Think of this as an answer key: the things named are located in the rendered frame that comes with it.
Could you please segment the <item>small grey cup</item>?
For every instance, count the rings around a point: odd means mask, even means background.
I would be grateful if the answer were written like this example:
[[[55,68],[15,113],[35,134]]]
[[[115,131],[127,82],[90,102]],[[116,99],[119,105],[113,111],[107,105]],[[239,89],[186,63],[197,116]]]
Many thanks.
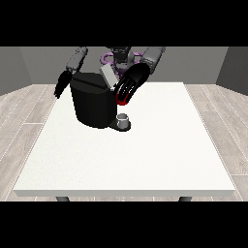
[[[129,125],[129,117],[128,117],[128,115],[126,113],[119,113],[116,116],[116,120],[117,120],[117,126],[120,129],[125,129]]]

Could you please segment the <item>black coffee machine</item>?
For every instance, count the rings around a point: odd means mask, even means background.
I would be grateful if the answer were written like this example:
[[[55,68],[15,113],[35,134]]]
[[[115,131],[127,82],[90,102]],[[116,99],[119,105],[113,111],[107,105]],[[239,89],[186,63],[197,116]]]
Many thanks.
[[[131,129],[117,125],[117,103],[103,76],[95,73],[77,72],[70,82],[77,120],[91,128],[110,127],[119,132]]]

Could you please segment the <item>pale grey machine lid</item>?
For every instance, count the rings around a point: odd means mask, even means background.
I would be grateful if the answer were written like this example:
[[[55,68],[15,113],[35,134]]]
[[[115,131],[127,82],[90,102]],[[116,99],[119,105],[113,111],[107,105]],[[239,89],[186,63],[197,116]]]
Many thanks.
[[[100,73],[103,76],[109,89],[113,89],[118,83],[118,79],[112,70],[110,64],[106,64],[100,68]]]

